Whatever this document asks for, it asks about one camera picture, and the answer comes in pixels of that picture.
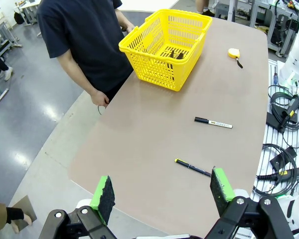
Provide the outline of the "bystander bare hand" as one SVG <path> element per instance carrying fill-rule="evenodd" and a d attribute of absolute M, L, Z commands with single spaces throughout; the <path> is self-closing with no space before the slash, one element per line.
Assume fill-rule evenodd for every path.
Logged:
<path fill-rule="evenodd" d="M 12 220 L 10 225 L 11 225 L 14 233 L 18 234 L 20 231 L 19 227 L 21 227 L 21 229 L 23 229 L 24 227 L 32 225 L 32 219 L 29 215 L 23 214 L 23 219 Z"/>

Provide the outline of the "person's right hand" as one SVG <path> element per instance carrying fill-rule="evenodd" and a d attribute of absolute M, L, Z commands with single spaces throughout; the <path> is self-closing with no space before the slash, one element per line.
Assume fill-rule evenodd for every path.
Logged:
<path fill-rule="evenodd" d="M 90 97 L 92 103 L 95 104 L 96 106 L 101 106 L 106 108 L 110 102 L 109 98 L 103 92 L 98 90 L 93 90 L 90 93 Z"/>

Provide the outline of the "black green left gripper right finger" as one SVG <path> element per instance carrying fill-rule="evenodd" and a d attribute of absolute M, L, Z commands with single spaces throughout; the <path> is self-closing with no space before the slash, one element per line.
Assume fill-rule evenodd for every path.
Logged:
<path fill-rule="evenodd" d="M 257 239 L 293 239 L 294 235 L 276 198 L 258 202 L 236 196 L 222 168 L 211 172 L 210 189 L 220 218 L 207 239 L 232 239 L 239 228 L 248 228 Z"/>

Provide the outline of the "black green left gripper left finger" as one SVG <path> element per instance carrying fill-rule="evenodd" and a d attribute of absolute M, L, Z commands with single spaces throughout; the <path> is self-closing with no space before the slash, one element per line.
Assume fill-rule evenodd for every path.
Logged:
<path fill-rule="evenodd" d="M 48 214 L 40 233 L 41 239 L 115 239 L 108 228 L 115 205 L 115 193 L 110 176 L 102 176 L 89 205 L 71 213 L 56 209 Z"/>

